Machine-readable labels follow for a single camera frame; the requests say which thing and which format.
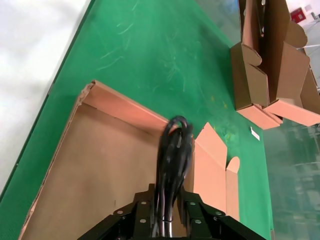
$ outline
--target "white floor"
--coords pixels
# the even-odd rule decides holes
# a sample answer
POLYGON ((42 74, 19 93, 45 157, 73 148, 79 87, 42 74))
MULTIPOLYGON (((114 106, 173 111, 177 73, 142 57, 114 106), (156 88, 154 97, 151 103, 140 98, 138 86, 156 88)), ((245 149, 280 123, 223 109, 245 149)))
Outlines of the white floor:
POLYGON ((0 1, 0 192, 88 4, 0 1))

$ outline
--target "cardboard box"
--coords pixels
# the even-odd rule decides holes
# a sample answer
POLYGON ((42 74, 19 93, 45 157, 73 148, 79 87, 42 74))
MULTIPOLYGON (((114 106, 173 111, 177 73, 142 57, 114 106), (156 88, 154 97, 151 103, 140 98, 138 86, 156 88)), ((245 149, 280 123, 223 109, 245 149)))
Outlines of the cardboard box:
MULTIPOLYGON (((19 239, 77 239, 156 180, 167 120, 98 81, 78 97, 19 239)), ((205 125, 194 141, 187 191, 239 220, 238 170, 205 125)))
POLYGON ((303 51, 307 36, 291 21, 286 0, 267 1, 262 69, 268 75, 270 106, 265 111, 305 126, 320 123, 317 84, 303 51))
POLYGON ((239 0, 241 42, 230 53, 236 111, 265 130, 280 124, 261 108, 269 105, 268 77, 259 68, 262 12, 256 0, 239 0))

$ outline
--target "cardboard edge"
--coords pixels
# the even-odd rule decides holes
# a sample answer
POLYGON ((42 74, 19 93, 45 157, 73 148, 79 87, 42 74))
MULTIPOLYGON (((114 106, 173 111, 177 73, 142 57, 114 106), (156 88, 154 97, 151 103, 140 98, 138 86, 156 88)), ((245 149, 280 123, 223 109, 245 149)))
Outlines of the cardboard edge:
POLYGON ((320 123, 320 115, 281 99, 266 107, 265 110, 307 127, 320 123))
POLYGON ((230 49, 230 56, 235 109, 238 110, 252 104, 241 42, 238 42, 230 49))
POLYGON ((222 141, 216 131, 212 128, 209 122, 207 122, 202 128, 200 134, 195 139, 195 142, 205 151, 211 158, 218 163, 223 169, 227 164, 227 145, 222 141))
POLYGON ((246 63, 253 66, 259 66, 262 63, 262 58, 259 53, 252 47, 242 44, 243 59, 246 63))
POLYGON ((240 159, 235 156, 229 162, 226 168, 226 214, 235 220, 240 220, 239 213, 239 183, 238 171, 240 168, 240 159))
POLYGON ((52 166, 53 166, 53 163, 54 163, 54 161, 55 161, 55 158, 56 158, 56 156, 57 156, 57 154, 58 154, 58 152, 59 152, 59 149, 60 149, 60 147, 61 147, 61 145, 62 145, 63 139, 64 139, 64 137, 65 137, 65 135, 66 135, 69 127, 70 127, 71 121, 72 121, 72 119, 74 118, 78 107, 83 103, 84 99, 87 97, 89 91, 94 87, 94 85, 95 85, 95 82, 94 82, 94 81, 93 81, 92 83, 86 85, 85 88, 81 91, 80 95, 77 97, 77 99, 76 99, 76 101, 75 101, 75 104, 73 105, 73 108, 72 108, 72 110, 71 110, 71 114, 70 114, 70 116, 69 116, 69 118, 68 118, 68 120, 67 120, 66 126, 64 127, 64 130, 63 130, 63 132, 62 132, 62 134, 61 134, 60 140, 59 140, 59 142, 58 142, 58 144, 57 144, 57 147, 56 147, 56 149, 55 149, 55 152, 54 152, 53 157, 52 157, 52 159, 51 159, 51 162, 50 162, 50 164, 49 164, 48 170, 47 170, 46 173, 45 173, 45 176, 44 176, 44 178, 43 178, 43 180, 42 180, 42 183, 41 183, 41 185, 40 185, 39 191, 38 191, 36 197, 34 198, 32 204, 31 204, 31 207, 30 207, 30 209, 29 209, 29 211, 28 211, 28 213, 27 213, 27 215, 26 215, 26 218, 25 218, 25 221, 24 221, 24 223, 23 223, 23 225, 22 225, 22 228, 21 228, 21 231, 20 231, 18 240, 21 240, 21 239, 22 239, 22 237, 23 237, 23 235, 24 235, 24 233, 25 233, 25 231, 26 231, 26 228, 27 228, 27 226, 28 226, 28 223, 29 223, 29 221, 30 221, 30 219, 31 219, 34 211, 35 211, 35 208, 36 208, 36 205, 37 205, 39 196, 40 196, 40 194, 41 194, 41 192, 42 192, 42 189, 43 189, 43 187, 44 187, 44 184, 45 184, 45 182, 46 182, 46 179, 47 179, 47 177, 48 177, 48 175, 49 175, 49 173, 50 173, 50 171, 51 171, 51 168, 52 168, 52 166))
POLYGON ((268 116, 265 111, 255 105, 239 109, 237 112, 263 130, 280 126, 280 124, 268 116))
POLYGON ((261 106, 269 105, 268 76, 258 67, 245 63, 247 83, 251 102, 261 106))
POLYGON ((149 134, 160 137, 168 120, 131 98, 94 80, 83 102, 149 134))

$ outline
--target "cardboard flap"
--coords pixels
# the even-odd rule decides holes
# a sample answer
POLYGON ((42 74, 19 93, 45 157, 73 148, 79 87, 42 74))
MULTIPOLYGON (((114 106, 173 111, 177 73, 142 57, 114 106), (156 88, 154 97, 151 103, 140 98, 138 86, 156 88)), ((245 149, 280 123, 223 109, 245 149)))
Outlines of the cardboard flap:
POLYGON ((302 105, 306 110, 320 114, 320 95, 314 74, 309 68, 301 91, 302 105))
POLYGON ((252 104, 247 82, 247 73, 242 55, 242 44, 237 43, 230 49, 235 109, 242 109, 252 104))
POLYGON ((195 139, 195 142, 201 146, 202 149, 212 157, 212 160, 222 167, 222 169, 226 169, 227 146, 211 127, 210 123, 206 123, 198 137, 195 139))
POLYGON ((259 66, 262 62, 262 58, 258 52, 247 45, 242 45, 242 54, 244 61, 248 64, 259 66))
POLYGON ((84 103, 121 119, 154 136, 160 136, 167 120, 114 89, 94 80, 84 103))
POLYGON ((238 186, 238 170, 240 167, 240 159, 235 156, 231 159, 226 168, 226 214, 235 220, 240 220, 239 216, 239 186, 238 186))
MULTIPOLYGON (((212 149, 216 152, 218 150, 218 145, 212 149)), ((221 167, 197 141, 195 142, 193 190, 201 196, 205 204, 223 212, 226 211, 226 167, 221 167)))
POLYGON ((276 92, 277 98, 300 98, 309 63, 310 58, 308 56, 288 43, 284 43, 276 92))
POLYGON ((272 129, 279 127, 280 124, 268 116, 262 109, 256 107, 255 105, 240 109, 237 111, 239 114, 249 119, 259 128, 263 130, 272 129))
POLYGON ((256 66, 252 66, 248 63, 244 64, 251 102, 261 106, 268 106, 269 92, 267 75, 256 66))
POLYGON ((304 29, 293 21, 289 22, 285 42, 295 48, 303 48, 307 45, 308 37, 304 29))
POLYGON ((266 111, 271 112, 275 115, 284 117, 285 119, 289 119, 305 126, 312 126, 314 124, 320 123, 319 114, 290 104, 283 100, 278 100, 265 109, 266 111))
POLYGON ((260 27, 256 0, 246 0, 242 43, 259 51, 260 27))

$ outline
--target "cardboard tab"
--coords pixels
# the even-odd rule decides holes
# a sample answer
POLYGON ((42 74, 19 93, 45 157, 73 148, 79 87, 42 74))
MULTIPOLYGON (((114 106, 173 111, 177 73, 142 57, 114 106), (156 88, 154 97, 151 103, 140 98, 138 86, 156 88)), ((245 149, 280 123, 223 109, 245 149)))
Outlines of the cardboard tab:
POLYGON ((299 24, 290 21, 285 36, 285 42, 295 48, 303 48, 307 45, 308 37, 299 24))
POLYGON ((240 221, 238 170, 240 159, 235 156, 226 168, 226 214, 240 221))

